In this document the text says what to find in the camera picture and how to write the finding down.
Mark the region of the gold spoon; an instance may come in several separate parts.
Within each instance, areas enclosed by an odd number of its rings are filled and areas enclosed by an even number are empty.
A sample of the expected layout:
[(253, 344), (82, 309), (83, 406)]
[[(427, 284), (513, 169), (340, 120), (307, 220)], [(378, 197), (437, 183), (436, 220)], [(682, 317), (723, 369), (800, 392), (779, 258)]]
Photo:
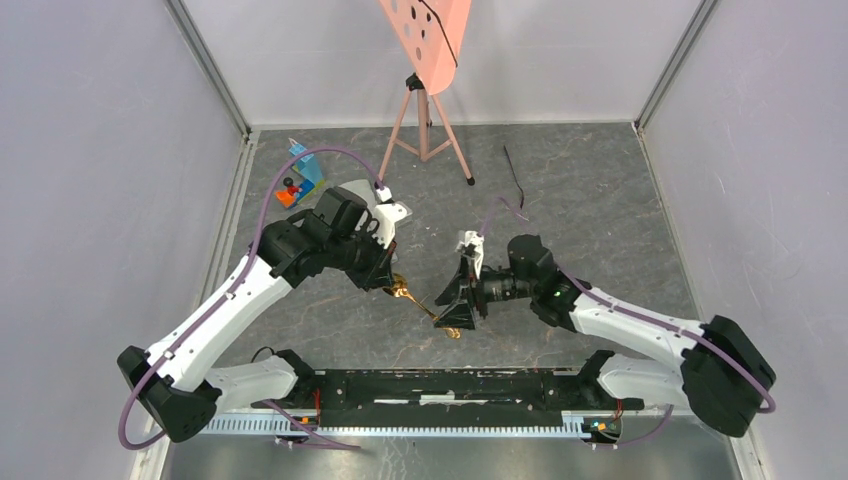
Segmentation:
[[(393, 274), (392, 284), (388, 287), (383, 287), (382, 290), (394, 298), (405, 298), (411, 301), (433, 321), (435, 327), (438, 327), (436, 323), (440, 320), (440, 318), (414, 297), (414, 295), (409, 291), (408, 281), (402, 275), (397, 273)], [(461, 338), (461, 332), (458, 328), (445, 326), (439, 326), (438, 328), (443, 330), (448, 338), (455, 340)]]

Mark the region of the thin black utensil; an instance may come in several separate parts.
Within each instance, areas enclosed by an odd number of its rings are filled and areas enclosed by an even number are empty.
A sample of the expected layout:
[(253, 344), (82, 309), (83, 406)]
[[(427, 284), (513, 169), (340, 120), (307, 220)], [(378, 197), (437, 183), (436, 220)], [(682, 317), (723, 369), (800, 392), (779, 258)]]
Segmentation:
[(525, 198), (526, 198), (525, 197), (525, 191), (524, 191), (524, 189), (523, 189), (523, 187), (522, 187), (522, 185), (521, 185), (521, 183), (518, 179), (518, 175), (517, 175), (517, 172), (516, 172), (516, 169), (515, 169), (515, 166), (514, 166), (514, 163), (513, 163), (513, 160), (512, 160), (512, 157), (510, 155), (508, 147), (506, 145), (503, 145), (502, 149), (503, 149), (503, 153), (504, 153), (505, 159), (507, 161), (507, 165), (509, 167), (509, 171), (510, 171), (510, 174), (512, 176), (513, 182), (514, 182), (514, 184), (515, 184), (515, 186), (518, 190), (519, 209), (523, 210), (524, 204), (525, 204)]

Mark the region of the grey cloth napkin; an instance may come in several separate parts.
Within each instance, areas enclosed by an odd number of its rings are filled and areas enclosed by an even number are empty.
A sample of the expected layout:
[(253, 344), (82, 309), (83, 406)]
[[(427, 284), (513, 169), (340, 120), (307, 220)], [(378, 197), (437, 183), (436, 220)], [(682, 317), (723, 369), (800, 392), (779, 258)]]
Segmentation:
[[(375, 204), (374, 189), (378, 188), (378, 187), (382, 187), (382, 186), (379, 186), (375, 182), (372, 182), (372, 181), (366, 180), (366, 179), (349, 181), (349, 182), (345, 182), (345, 183), (340, 185), (340, 187), (342, 189), (345, 189), (345, 190), (353, 193), (354, 195), (358, 196), (360, 199), (364, 200), (365, 203), (366, 203), (366, 206), (368, 208), (368, 211), (369, 211), (369, 208)], [(391, 190), (391, 193), (392, 193), (393, 199), (396, 202), (401, 202), (400, 200), (397, 200), (394, 197), (392, 190)]]

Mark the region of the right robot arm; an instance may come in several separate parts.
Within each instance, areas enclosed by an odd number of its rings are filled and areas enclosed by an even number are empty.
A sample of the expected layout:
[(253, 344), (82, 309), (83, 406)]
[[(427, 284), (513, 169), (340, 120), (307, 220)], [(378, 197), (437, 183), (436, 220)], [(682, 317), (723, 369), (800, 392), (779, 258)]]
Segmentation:
[(483, 263), (483, 239), (468, 231), (460, 261), (435, 303), (439, 328), (472, 330), (496, 302), (526, 299), (545, 324), (609, 340), (640, 358), (598, 353), (584, 366), (589, 379), (615, 399), (679, 406), (710, 428), (742, 437), (758, 414), (771, 414), (776, 373), (740, 325), (661, 315), (622, 301), (564, 272), (540, 236), (507, 245), (508, 265)]

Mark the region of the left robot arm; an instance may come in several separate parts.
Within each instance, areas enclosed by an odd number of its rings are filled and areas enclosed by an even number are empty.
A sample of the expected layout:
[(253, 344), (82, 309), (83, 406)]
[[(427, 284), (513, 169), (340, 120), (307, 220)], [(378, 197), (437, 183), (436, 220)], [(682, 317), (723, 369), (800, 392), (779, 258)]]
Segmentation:
[(316, 205), (262, 223), (236, 270), (173, 331), (147, 348), (129, 346), (117, 366), (131, 395), (118, 435), (129, 450), (197, 435), (219, 413), (287, 397), (306, 370), (282, 354), (218, 368), (224, 351), (263, 312), (326, 269), (363, 291), (393, 283), (397, 225), (410, 209), (386, 187), (325, 190)]

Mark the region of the blue toy brick figure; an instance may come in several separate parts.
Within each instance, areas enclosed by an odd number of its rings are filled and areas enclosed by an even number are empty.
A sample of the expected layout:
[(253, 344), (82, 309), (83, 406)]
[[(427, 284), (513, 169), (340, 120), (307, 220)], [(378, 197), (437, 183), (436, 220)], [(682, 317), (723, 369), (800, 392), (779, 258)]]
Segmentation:
[(292, 170), (301, 177), (300, 182), (296, 183), (293, 178), (284, 177), (284, 187), (275, 192), (277, 200), (285, 209), (292, 209), (325, 184), (325, 177), (313, 154), (305, 155), (297, 160)]

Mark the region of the pink tripod stand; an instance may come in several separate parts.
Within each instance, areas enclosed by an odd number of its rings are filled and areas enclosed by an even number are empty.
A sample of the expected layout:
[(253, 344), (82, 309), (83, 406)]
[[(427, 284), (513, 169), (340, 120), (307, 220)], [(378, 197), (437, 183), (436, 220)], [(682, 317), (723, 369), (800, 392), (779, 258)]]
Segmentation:
[[(459, 165), (462, 168), (466, 183), (469, 186), (474, 186), (476, 184), (476, 179), (471, 171), (471, 168), (465, 158), (461, 147), (459, 146), (458, 138), (453, 130), (452, 125), (449, 122), (448, 116), (439, 96), (430, 95), (427, 89), (425, 88), (423, 81), (415, 73), (411, 74), (409, 77), (406, 78), (405, 87), (406, 92), (403, 97), (402, 105), (396, 117), (395, 123), (392, 127), (392, 131), (389, 136), (389, 141), (385, 153), (383, 155), (380, 168), (378, 170), (378, 180), (384, 180), (392, 153), (396, 147), (400, 147), (410, 152), (411, 154), (417, 156), (418, 159), (423, 163), (430, 161), (434, 156), (441, 153), (448, 147), (451, 147), (456, 155)], [(400, 128), (405, 119), (408, 107), (410, 105), (410, 101), (412, 99), (416, 100), (416, 112), (418, 123), (417, 146), (412, 146), (408, 142), (405, 142), (399, 138)], [(430, 145), (430, 130), (433, 126), (433, 120), (430, 110), (431, 106), (435, 107), (435, 112), (438, 114), (438, 117), (441, 121), (441, 126), (443, 127), (443, 130), (447, 136), (444, 142), (435, 147), (432, 147)]]

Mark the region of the pink perforated board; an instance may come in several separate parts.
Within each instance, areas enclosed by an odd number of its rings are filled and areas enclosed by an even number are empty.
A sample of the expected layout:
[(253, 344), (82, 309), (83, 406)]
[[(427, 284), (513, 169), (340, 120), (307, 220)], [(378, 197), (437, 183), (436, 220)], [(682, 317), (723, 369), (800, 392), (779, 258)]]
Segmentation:
[(377, 0), (430, 95), (452, 84), (471, 0)]

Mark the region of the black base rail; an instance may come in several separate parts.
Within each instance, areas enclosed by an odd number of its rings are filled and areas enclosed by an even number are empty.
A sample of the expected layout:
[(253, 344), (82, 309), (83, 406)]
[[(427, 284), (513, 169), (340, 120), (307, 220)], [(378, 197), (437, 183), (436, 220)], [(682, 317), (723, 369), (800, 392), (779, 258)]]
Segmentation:
[(637, 398), (614, 398), (595, 379), (607, 351), (579, 369), (315, 370), (290, 349), (274, 355), (297, 376), (277, 405), (326, 432), (554, 433), (568, 427), (568, 416), (584, 413), (578, 431), (595, 440), (603, 419), (645, 407)]

